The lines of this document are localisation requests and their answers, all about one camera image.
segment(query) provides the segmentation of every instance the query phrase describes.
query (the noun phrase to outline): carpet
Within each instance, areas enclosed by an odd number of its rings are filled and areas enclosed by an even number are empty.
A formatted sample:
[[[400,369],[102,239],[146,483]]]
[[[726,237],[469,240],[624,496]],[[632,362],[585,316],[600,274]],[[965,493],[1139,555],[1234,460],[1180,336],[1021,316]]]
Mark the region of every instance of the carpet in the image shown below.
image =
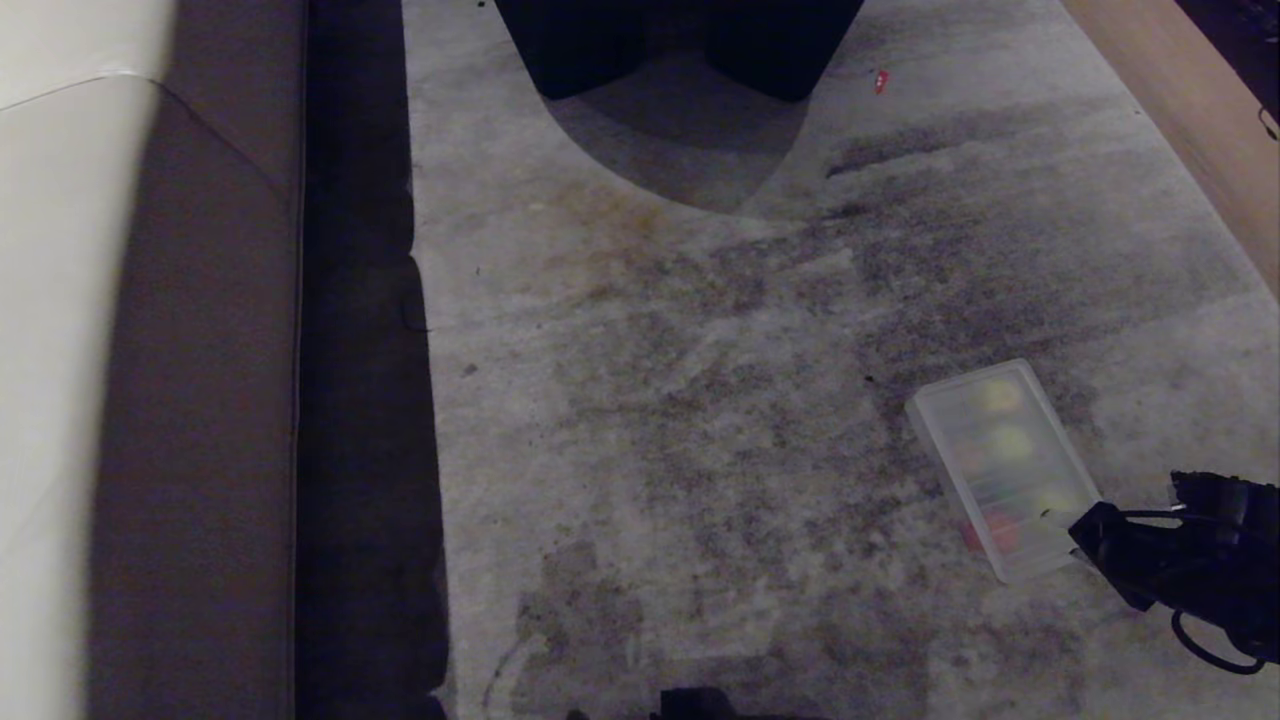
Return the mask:
[[[1000,584],[908,427],[1024,357],[1121,506],[1280,477],[1275,301],[1056,1],[872,0],[796,105],[682,14],[559,102],[492,6],[404,26],[451,716],[1276,716],[1083,565]]]

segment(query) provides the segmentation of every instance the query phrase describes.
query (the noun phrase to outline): plastic container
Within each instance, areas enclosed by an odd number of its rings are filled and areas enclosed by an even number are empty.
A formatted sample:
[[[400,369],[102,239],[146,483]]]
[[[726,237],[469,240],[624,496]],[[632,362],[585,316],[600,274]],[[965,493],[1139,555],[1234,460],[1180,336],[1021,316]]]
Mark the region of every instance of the plastic container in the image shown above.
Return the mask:
[[[1071,562],[1075,543],[1042,520],[1101,500],[1025,360],[920,388],[906,404],[915,433],[950,480],[970,547],[1018,583]]]

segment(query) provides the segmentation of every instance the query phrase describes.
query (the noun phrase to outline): gray carpet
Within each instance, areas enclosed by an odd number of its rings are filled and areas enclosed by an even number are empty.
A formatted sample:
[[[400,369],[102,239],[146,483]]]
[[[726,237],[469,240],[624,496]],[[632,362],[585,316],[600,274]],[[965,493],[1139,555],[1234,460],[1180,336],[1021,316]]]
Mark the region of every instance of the gray carpet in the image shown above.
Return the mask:
[[[654,33],[545,104],[406,8],[452,716],[1276,717],[1084,566],[1001,585],[902,411],[1025,357],[1123,506],[1280,477],[1276,305],[1057,3],[872,0],[801,105]]]

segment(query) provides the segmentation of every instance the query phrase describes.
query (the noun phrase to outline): clear plastic case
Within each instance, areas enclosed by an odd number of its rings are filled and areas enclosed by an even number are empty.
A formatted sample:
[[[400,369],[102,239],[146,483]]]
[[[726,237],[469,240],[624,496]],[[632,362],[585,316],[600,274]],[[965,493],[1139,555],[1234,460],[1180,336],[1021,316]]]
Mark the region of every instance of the clear plastic case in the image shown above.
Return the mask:
[[[1073,561],[1066,530],[1041,516],[1101,498],[1025,360],[927,386],[906,411],[968,516],[966,543],[997,578],[1018,583]]]

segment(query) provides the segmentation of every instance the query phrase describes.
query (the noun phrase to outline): white couch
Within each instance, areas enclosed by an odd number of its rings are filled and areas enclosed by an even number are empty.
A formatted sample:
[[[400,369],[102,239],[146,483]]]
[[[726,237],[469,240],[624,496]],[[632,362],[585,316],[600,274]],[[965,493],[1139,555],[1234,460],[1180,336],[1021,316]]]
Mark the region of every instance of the white couch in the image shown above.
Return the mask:
[[[0,717],[289,712],[305,0],[0,3]]]

